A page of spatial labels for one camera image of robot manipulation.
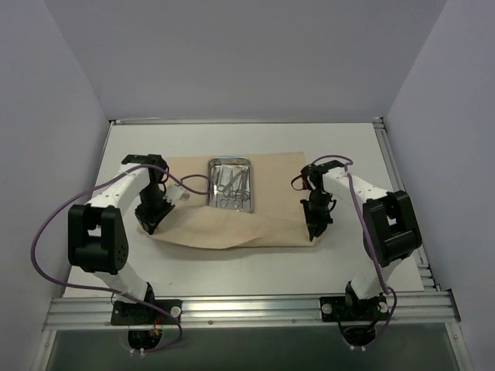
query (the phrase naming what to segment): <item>brown paper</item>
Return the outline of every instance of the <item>brown paper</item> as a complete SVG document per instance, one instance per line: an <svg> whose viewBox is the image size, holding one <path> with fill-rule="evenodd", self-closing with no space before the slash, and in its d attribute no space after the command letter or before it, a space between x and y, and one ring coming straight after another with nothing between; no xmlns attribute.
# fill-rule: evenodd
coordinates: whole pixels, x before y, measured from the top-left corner
<svg viewBox="0 0 495 371"><path fill-rule="evenodd" d="M213 156L167 158L177 176L207 174ZM304 211L291 180L306 165L302 152L276 155L245 155L251 160L252 213L205 206L206 196L192 194L160 223L150 236L155 240L204 249L229 247L307 247L309 241ZM204 179L188 179L194 189L207 187Z"/></svg>

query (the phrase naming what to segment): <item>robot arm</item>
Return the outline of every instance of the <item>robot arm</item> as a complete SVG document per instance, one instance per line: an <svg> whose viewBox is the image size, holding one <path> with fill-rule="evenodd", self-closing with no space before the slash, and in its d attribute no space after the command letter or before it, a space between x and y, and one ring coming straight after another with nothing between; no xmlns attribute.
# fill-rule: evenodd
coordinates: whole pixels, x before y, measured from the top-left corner
<svg viewBox="0 0 495 371"><path fill-rule="evenodd" d="M308 165L301 171L306 188L311 191L307 200L302 200L308 225L309 237L319 237L333 220L329 204L342 200L355 207L351 196L349 179L344 164L331 161L321 165ZM353 175L353 189L357 207L363 213L370 233L382 276L387 282L394 269L412 252L421 246L422 237L412 208L411 200L404 191L388 192ZM382 292L373 261L367 260L364 267L347 285L346 294L351 301L373 298Z"/></svg>
<svg viewBox="0 0 495 371"><path fill-rule="evenodd" d="M179 199L189 194L177 185L162 191L163 173L152 168L129 169L139 164L167 170L159 155L128 155L118 174L127 173L85 205L74 205L68 213L69 262L100 278L108 287L151 302L152 288L134 271L128 260L128 241L122 215L139 195L135 215L148 234L153 234L162 219ZM120 301L130 302L119 296Z"/></svg>

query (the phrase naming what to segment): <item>stainless steel tray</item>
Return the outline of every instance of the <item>stainless steel tray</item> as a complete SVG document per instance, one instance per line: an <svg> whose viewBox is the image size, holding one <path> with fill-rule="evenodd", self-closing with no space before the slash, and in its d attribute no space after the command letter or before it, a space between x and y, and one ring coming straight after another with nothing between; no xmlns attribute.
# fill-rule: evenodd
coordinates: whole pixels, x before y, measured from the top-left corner
<svg viewBox="0 0 495 371"><path fill-rule="evenodd" d="M251 161L246 157L213 157L208 161L208 206L250 213L253 209Z"/></svg>

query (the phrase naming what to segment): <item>white tabletop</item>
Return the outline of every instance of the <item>white tabletop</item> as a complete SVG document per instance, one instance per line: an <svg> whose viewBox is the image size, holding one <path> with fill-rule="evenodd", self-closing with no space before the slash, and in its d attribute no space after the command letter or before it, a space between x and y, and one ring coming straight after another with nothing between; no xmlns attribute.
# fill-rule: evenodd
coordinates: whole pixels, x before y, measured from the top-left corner
<svg viewBox="0 0 495 371"><path fill-rule="evenodd" d="M236 155L304 151L308 162L321 155L345 155L350 171L391 189L372 124L157 124L111 129L97 183L115 175L127 154L176 156ZM137 231L132 210L124 216L129 262L157 296L240 294L339 294L368 259L355 210L338 203L334 224L314 247L255 247L200 250L152 240ZM101 286L73 267L69 282ZM389 280L396 291L422 291L415 260L409 258ZM68 288L66 297L108 296Z"/></svg>

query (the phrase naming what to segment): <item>gray wall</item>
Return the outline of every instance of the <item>gray wall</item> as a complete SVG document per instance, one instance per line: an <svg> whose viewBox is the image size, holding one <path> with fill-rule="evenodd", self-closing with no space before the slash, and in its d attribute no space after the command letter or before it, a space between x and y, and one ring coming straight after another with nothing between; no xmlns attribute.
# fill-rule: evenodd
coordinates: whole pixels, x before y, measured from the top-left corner
<svg viewBox="0 0 495 371"><path fill-rule="evenodd" d="M445 0L46 0L109 118L370 121Z"/></svg>
<svg viewBox="0 0 495 371"><path fill-rule="evenodd" d="M495 364L495 2L448 0L386 117L433 272Z"/></svg>
<svg viewBox="0 0 495 371"><path fill-rule="evenodd" d="M32 269L43 219L87 188L108 123L89 81L41 0L0 2L0 365L27 370L56 288ZM67 232L56 220L40 263L67 272Z"/></svg>

